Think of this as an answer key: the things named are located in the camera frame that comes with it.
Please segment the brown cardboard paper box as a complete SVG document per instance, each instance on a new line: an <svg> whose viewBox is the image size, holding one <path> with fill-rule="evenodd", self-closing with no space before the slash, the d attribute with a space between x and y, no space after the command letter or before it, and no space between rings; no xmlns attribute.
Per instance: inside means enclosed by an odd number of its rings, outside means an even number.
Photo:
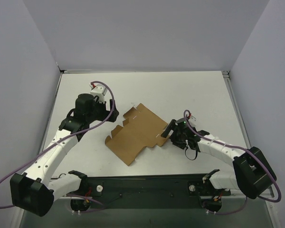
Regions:
<svg viewBox="0 0 285 228"><path fill-rule="evenodd" d="M161 134L168 126L164 120L142 103L124 115L123 125L117 125L105 139L105 145L127 166L130 166L146 147L162 147L167 138Z"/></svg>

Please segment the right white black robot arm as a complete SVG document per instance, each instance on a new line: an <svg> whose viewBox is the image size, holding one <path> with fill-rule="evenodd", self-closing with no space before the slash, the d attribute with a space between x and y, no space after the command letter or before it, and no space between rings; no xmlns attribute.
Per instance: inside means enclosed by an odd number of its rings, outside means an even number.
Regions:
<svg viewBox="0 0 285 228"><path fill-rule="evenodd" d="M259 148L227 144L207 131L197 131L185 118L171 120L161 137L181 149L211 155L233 168L233 171L214 170L203 177L204 184L213 189L239 190L255 199L276 182L276 175Z"/></svg>

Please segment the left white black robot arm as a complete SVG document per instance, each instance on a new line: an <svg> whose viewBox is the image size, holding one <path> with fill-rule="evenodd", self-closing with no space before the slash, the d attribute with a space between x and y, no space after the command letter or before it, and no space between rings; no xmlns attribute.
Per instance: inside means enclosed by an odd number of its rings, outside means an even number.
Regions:
<svg viewBox="0 0 285 228"><path fill-rule="evenodd" d="M119 112L115 100L110 99L107 110L104 96L80 94L66 118L61 122L48 147L30 162L30 166L22 174L14 174L10 179L12 204L34 213L40 217L46 215L53 203L71 193L84 195L88 184L83 179L86 175L78 171L70 171L64 177L52 181L57 167L69 151L75 147L84 134L90 130L90 124L98 121L115 122Z"/></svg>

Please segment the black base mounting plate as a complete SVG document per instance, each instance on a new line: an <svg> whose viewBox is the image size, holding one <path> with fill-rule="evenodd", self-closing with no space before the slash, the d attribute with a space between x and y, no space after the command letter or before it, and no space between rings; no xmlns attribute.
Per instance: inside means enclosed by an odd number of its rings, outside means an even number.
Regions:
<svg viewBox="0 0 285 228"><path fill-rule="evenodd" d="M203 173L149 176L86 177L71 192L69 209L75 213L102 209L198 209L205 202L220 209L229 190L203 182Z"/></svg>

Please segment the aluminium table frame rail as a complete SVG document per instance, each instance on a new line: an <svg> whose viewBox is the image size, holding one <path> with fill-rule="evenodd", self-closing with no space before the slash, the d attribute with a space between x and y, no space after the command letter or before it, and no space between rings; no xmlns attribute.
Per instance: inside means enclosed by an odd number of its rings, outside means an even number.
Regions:
<svg viewBox="0 0 285 228"><path fill-rule="evenodd" d="M245 124L239 106L235 99L235 94L231 86L229 71L222 71L226 87L233 104L240 129L244 136L244 141L248 148L231 147L232 150L240 152L233 160L233 167L237 184L240 190L250 199L262 199L269 202L276 202L272 187L276 186L276 175L266 160L262 151L257 147L252 147L249 141Z"/></svg>

